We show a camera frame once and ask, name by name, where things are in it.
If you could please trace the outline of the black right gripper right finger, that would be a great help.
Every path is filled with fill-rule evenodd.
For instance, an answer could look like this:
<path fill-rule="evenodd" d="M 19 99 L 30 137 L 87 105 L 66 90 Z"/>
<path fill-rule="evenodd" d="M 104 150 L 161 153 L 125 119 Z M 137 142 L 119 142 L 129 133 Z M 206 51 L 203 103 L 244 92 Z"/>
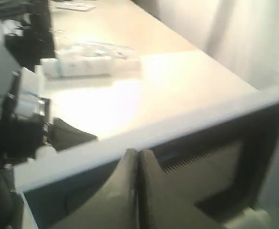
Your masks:
<path fill-rule="evenodd" d="M 222 229 L 174 190 L 152 150 L 138 158 L 138 215 L 141 229 Z"/>

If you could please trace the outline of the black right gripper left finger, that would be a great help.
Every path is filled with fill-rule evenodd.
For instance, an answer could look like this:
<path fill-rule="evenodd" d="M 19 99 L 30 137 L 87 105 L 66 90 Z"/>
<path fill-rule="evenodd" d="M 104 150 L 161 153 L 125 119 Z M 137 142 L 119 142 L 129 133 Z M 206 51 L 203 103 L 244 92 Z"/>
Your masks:
<path fill-rule="evenodd" d="M 135 229 L 138 153 L 127 149 L 105 184 L 78 210 L 60 221 L 61 229 Z"/>

